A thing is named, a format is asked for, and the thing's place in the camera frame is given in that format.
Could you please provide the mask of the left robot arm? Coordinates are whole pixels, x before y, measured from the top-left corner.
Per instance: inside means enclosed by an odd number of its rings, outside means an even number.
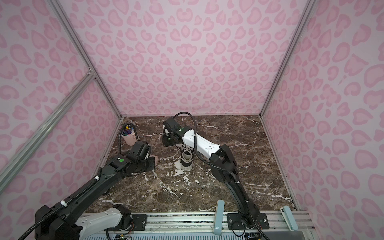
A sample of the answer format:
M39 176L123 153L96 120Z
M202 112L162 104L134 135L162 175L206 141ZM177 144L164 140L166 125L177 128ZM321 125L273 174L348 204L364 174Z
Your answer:
M36 240L82 240L97 232L118 229L130 231L134 227L131 211L122 204L114 205L92 220L82 217L85 210L119 181L133 173L141 174L155 169L157 161L150 156L134 162L118 155L107 166L99 168L95 177L75 193L52 207L42 206L35 214L35 223L20 239L34 234Z

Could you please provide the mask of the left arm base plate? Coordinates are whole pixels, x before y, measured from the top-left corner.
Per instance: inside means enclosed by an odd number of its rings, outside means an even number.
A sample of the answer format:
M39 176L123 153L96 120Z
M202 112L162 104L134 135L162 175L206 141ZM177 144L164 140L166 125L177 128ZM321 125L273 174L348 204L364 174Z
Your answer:
M133 231L144 231L147 224L148 215L144 214L133 214L123 215L121 220L115 227L108 228L106 231L120 231L120 232L133 232Z

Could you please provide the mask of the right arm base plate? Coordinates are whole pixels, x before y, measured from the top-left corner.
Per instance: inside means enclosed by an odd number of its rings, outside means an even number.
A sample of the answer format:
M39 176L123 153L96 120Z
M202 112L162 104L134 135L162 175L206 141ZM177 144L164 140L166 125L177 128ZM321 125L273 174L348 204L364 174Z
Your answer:
M253 224L252 220L247 222L246 217L240 213L228 213L227 223L229 230L256 230L257 228ZM270 225L266 213L260 213L256 218L256 223L258 224L261 230L269 230Z

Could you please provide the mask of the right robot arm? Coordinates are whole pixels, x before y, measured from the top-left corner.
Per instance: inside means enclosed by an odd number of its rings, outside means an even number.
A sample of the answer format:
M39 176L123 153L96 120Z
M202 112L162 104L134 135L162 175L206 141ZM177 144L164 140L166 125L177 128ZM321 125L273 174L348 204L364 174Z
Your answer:
M242 221L245 227L261 229L260 224L257 222L260 210L248 196L241 183L237 162L229 146L214 144L195 133L189 127L180 127L173 130L164 127L163 145L165 147L173 145L191 147L194 155L210 166L215 179L229 189L238 212L243 215Z

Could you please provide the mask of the black white sneaker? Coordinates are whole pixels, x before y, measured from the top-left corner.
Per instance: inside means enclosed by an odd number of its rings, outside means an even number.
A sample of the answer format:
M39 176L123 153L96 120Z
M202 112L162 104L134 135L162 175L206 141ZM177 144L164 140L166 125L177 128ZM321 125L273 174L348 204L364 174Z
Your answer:
M194 149L187 145L181 147L181 168L183 171L191 171L193 168Z

